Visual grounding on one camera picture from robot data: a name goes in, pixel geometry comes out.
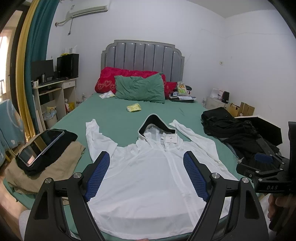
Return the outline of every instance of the headboard frame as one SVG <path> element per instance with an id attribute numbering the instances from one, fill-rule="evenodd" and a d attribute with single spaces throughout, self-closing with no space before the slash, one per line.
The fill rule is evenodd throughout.
<path id="1" fill-rule="evenodd" d="M 178 82 L 183 79 L 184 59 L 172 44 L 115 40 L 102 52 L 101 69 L 157 71 L 165 74 L 167 82 Z"/>

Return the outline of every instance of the red blanket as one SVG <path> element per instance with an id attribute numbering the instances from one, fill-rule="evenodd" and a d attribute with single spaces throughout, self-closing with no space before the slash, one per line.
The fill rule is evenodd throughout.
<path id="1" fill-rule="evenodd" d="M 95 91 L 97 93 L 106 93 L 112 91 L 114 94 L 116 93 L 116 85 L 115 85 L 115 76 L 122 75 L 124 77 L 137 76 L 142 77 L 144 79 L 157 74 L 155 71 L 137 71 L 137 70 L 127 70 L 127 69 L 117 69 L 112 67 L 106 67 L 101 71 L 101 76 L 95 86 Z M 161 75 L 163 79 L 164 85 L 164 94 L 167 99 L 170 93 L 176 89 L 177 82 L 166 82 L 165 75 Z"/>

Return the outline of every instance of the black computer case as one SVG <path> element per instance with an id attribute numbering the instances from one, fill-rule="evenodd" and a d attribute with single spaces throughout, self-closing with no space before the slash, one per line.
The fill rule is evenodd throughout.
<path id="1" fill-rule="evenodd" d="M 57 58 L 57 72 L 60 77 L 78 78 L 79 54 L 72 53 Z"/>

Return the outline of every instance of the bolt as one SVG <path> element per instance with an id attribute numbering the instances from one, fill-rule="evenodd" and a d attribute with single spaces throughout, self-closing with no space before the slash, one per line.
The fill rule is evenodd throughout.
<path id="1" fill-rule="evenodd" d="M 81 178 L 82 174 L 80 172 L 77 172 L 73 175 L 74 178 Z"/>
<path id="2" fill-rule="evenodd" d="M 51 178 L 47 178 L 47 179 L 45 179 L 45 181 L 44 181 L 44 182 L 45 182 L 46 184 L 49 184 L 49 183 L 51 183 L 51 181 L 52 181 L 52 179 L 51 179 Z"/>
<path id="3" fill-rule="evenodd" d="M 249 182 L 249 179 L 247 179 L 246 177 L 243 177 L 243 178 L 242 178 L 242 181 L 243 181 L 244 183 L 248 183 L 248 182 Z"/>
<path id="4" fill-rule="evenodd" d="M 215 178 L 215 179 L 218 179 L 220 177 L 220 175 L 215 172 L 215 173 L 212 174 L 212 177 Z"/>

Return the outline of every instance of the blue gripper pad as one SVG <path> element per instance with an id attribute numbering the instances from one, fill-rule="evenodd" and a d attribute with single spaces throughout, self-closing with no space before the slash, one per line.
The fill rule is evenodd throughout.
<path id="1" fill-rule="evenodd" d="M 202 174 L 200 173 L 199 169 L 194 164 L 193 160 L 188 155 L 188 153 L 184 154 L 183 164 L 187 171 L 188 176 L 190 177 L 190 180 L 193 184 L 193 187 L 197 195 L 206 202 L 209 198 L 206 181 L 204 180 Z"/>
<path id="2" fill-rule="evenodd" d="M 255 160 L 263 163 L 272 164 L 274 162 L 274 159 L 272 156 L 257 153 L 255 154 Z"/>
<path id="3" fill-rule="evenodd" d="M 87 191 L 84 195 L 87 202 L 89 202 L 92 197 L 95 197 L 98 192 L 109 165 L 110 155 L 106 153 L 87 182 Z"/>

